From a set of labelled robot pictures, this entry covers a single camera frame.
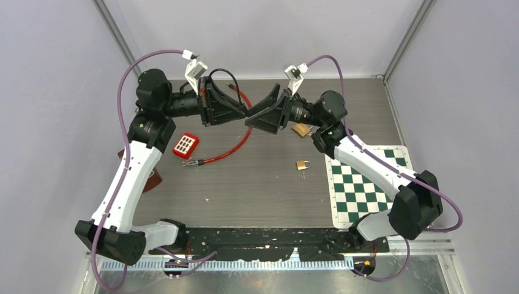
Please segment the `small brass padlock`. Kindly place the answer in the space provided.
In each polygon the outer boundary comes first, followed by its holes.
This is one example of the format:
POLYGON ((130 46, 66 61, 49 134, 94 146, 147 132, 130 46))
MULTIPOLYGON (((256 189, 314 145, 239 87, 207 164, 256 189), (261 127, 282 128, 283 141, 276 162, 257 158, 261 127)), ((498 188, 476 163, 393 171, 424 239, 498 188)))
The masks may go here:
POLYGON ((296 169, 297 170, 306 170, 312 166, 312 163, 307 160, 297 160, 296 161, 296 169))

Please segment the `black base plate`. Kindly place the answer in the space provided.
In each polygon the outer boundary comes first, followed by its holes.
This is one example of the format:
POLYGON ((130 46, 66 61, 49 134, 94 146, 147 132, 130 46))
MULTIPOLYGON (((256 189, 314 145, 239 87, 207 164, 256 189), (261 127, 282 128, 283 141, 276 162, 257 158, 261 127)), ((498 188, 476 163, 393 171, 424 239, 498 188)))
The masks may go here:
POLYGON ((389 244, 382 238, 359 244, 348 231, 330 227, 191 227, 164 249, 195 259, 214 253, 216 261, 276 262, 297 253, 303 262, 316 262, 337 261, 345 254, 387 253, 389 244))

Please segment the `green white checkered mat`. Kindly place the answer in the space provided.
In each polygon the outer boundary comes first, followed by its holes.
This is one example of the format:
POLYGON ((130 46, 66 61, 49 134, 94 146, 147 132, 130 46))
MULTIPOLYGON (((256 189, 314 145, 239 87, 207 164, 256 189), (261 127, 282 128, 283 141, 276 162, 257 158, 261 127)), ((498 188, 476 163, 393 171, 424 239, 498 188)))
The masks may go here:
POLYGON ((324 156, 332 223, 347 229, 367 214, 388 211, 400 187, 415 177, 408 150, 402 145, 375 145, 347 150, 342 158, 324 156))

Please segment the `brown wooden metronome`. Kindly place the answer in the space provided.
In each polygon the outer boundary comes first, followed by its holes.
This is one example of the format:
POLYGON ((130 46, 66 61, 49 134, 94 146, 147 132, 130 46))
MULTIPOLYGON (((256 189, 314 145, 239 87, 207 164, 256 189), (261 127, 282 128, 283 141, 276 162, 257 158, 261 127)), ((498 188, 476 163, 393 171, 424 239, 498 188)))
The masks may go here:
POLYGON ((150 190, 155 189, 162 181, 163 181, 162 176, 160 175, 157 168, 154 167, 146 181, 146 184, 144 185, 143 193, 146 193, 146 192, 149 192, 150 190))

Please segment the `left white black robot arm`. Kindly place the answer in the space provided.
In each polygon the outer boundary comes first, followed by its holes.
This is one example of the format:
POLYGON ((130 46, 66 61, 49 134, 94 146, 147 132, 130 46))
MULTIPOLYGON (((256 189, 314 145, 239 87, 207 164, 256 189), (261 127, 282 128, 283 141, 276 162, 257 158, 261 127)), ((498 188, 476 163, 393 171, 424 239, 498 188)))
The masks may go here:
POLYGON ((185 224, 160 219, 144 226, 132 224, 136 206, 176 129, 180 116, 200 116, 205 126, 244 119, 249 104, 234 100, 218 89, 210 76, 198 79, 192 90, 174 92, 160 69, 143 72, 136 89, 138 114, 124 136, 124 150, 116 176, 90 220, 80 220, 75 234, 103 257, 132 266, 142 255, 158 247, 179 254, 187 248, 185 224))

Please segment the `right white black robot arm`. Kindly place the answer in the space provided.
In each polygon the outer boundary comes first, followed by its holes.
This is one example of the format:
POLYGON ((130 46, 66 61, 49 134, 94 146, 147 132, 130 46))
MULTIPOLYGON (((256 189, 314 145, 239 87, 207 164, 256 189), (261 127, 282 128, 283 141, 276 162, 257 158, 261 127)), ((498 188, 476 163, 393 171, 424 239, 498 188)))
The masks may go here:
POLYGON ((319 152, 357 170, 392 199, 391 208, 368 213, 349 227, 353 249, 366 251, 374 240, 387 236, 416 239, 443 212, 441 199, 434 193, 438 187, 436 176, 376 156, 345 126, 346 115, 343 96, 336 91, 328 90, 316 102, 309 102, 276 84, 249 111, 245 125, 270 134, 277 134, 289 122, 315 126, 311 138, 319 152))

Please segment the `red combination lock box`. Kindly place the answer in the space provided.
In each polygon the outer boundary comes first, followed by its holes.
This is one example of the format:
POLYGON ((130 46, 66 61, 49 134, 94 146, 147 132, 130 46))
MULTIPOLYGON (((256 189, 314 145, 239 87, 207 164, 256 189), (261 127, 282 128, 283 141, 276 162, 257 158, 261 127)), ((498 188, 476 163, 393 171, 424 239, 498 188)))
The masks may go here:
POLYGON ((196 135, 185 132, 173 147, 172 152, 177 157, 189 160, 199 142, 200 139, 196 135))

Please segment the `large brass padlock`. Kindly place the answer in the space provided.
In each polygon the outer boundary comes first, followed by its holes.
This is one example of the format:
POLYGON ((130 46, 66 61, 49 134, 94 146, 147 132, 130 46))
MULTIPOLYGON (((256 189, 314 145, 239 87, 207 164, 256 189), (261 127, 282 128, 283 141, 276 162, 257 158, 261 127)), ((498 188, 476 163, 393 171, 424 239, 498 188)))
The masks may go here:
POLYGON ((291 130, 298 134, 298 136, 301 138, 304 138, 305 136, 311 134, 312 127, 302 123, 294 123, 291 127, 291 130))

